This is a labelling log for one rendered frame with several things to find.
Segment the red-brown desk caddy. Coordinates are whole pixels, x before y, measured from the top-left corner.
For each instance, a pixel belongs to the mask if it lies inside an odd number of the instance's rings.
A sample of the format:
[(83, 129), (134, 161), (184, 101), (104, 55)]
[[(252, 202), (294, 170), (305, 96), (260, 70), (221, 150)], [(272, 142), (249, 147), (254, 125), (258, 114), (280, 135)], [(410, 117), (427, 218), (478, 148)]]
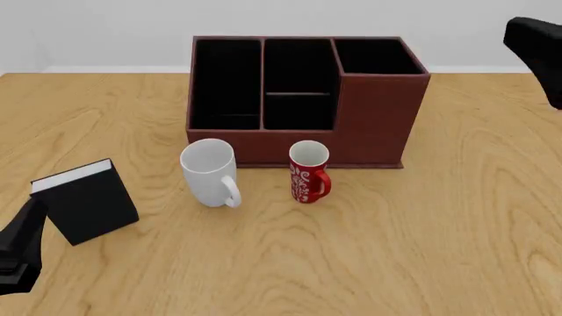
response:
[(430, 73), (394, 36), (197, 36), (189, 141), (220, 139), (240, 168), (284, 168), (319, 141), (331, 168), (401, 168)]

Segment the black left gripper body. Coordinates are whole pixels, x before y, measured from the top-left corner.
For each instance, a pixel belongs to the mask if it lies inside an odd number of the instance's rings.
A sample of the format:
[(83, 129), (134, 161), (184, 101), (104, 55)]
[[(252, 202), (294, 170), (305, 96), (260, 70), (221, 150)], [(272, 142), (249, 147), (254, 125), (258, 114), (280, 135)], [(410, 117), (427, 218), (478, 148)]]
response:
[(41, 268), (40, 255), (0, 255), (0, 295), (30, 292), (39, 278)]

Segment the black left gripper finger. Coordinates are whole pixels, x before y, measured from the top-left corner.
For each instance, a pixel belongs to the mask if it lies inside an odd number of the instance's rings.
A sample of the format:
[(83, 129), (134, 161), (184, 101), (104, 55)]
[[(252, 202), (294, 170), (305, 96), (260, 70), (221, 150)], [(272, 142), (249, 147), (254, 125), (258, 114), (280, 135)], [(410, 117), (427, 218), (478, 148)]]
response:
[(30, 198), (0, 231), (0, 260), (40, 261), (41, 236), (47, 207)]

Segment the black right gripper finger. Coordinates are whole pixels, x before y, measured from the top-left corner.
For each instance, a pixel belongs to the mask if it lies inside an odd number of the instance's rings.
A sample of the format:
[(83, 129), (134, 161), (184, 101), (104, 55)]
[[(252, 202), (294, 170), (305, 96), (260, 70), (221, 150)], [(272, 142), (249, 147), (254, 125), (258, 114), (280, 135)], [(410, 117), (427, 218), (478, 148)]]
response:
[(531, 70), (550, 105), (562, 110), (562, 25), (511, 18), (503, 43)]

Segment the black book with white pages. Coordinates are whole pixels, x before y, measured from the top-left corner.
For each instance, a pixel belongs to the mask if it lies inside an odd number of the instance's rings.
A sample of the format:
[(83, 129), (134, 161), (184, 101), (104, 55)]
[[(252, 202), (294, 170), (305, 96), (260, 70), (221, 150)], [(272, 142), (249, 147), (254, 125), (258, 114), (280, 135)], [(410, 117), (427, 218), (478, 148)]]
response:
[(140, 220), (133, 200), (109, 158), (31, 181), (30, 196), (76, 246)]

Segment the red mug with white pattern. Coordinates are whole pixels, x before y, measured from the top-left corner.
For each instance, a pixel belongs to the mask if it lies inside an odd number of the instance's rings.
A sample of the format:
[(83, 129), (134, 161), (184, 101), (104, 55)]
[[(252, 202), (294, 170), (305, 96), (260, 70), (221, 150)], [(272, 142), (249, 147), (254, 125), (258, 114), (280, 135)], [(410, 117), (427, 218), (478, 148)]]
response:
[(302, 140), (289, 149), (292, 196), (302, 204), (311, 204), (330, 193), (327, 173), (329, 150), (313, 140)]

